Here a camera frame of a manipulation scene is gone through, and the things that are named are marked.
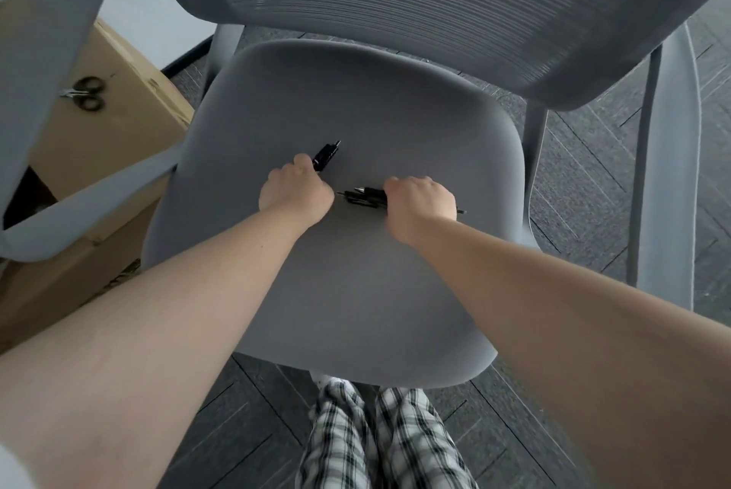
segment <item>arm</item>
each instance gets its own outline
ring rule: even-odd
[[[389,179],[388,227],[617,487],[731,487],[731,329],[459,224],[430,179]]]
[[[155,487],[306,229],[333,203],[305,155],[261,211],[0,357],[0,441],[39,487]]]

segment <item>plaid pants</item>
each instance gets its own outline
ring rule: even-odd
[[[333,379],[310,411],[312,432],[296,487],[477,489],[421,389],[381,389],[375,421],[355,387]]]

